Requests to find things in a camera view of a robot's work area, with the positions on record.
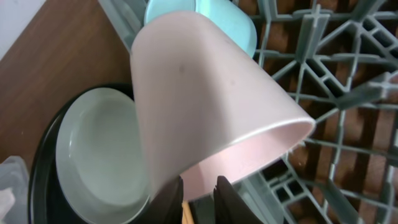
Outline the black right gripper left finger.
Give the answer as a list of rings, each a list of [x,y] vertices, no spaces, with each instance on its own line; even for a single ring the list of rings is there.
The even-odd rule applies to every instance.
[[[134,220],[134,223],[181,224],[182,202],[183,180],[178,176],[159,191],[149,206]]]

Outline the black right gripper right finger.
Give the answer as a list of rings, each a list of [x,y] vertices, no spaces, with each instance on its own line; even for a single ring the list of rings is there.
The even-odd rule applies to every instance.
[[[263,224],[225,176],[217,177],[213,198],[216,224]]]

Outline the wooden chopstick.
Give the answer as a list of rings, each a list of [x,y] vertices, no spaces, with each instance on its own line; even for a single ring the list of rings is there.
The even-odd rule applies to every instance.
[[[194,224],[193,216],[190,210],[189,203],[187,201],[183,201],[183,216],[182,216],[182,224]]]

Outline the pink plastic cup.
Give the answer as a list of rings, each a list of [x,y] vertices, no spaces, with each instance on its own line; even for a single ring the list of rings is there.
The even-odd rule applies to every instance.
[[[315,120],[215,23],[192,11],[144,26],[131,73],[153,194],[176,177],[183,197],[234,184],[295,148]]]

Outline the blue plastic cup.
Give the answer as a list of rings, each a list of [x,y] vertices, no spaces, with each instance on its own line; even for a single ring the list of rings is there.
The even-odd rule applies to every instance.
[[[257,32],[253,21],[230,0],[150,0],[144,14],[148,24],[163,14],[194,11],[214,22],[250,57],[256,51]]]

